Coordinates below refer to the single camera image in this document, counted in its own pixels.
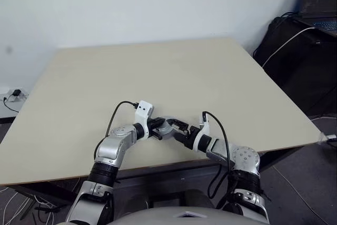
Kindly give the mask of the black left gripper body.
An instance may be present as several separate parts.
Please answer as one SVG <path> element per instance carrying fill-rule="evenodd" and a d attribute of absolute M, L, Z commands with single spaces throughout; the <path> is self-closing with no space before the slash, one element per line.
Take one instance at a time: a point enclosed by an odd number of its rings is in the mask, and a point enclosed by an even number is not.
<path fill-rule="evenodd" d="M 153 119 L 148 119 L 147 120 L 147 128 L 148 128 L 148 137 L 152 137 L 151 133 L 155 132 L 154 130 L 157 129 L 158 127 L 153 126 Z"/>

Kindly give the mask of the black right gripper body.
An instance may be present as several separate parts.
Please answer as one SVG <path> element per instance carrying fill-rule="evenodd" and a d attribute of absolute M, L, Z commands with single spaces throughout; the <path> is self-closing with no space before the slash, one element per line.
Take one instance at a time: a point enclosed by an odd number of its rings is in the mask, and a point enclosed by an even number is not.
<path fill-rule="evenodd" d="M 185 147 L 189 148 L 190 150 L 193 150 L 195 139 L 199 134 L 200 130 L 201 130 L 200 128 L 197 128 L 195 126 L 190 127 L 189 133 L 187 133 L 183 138 L 183 144 Z"/>

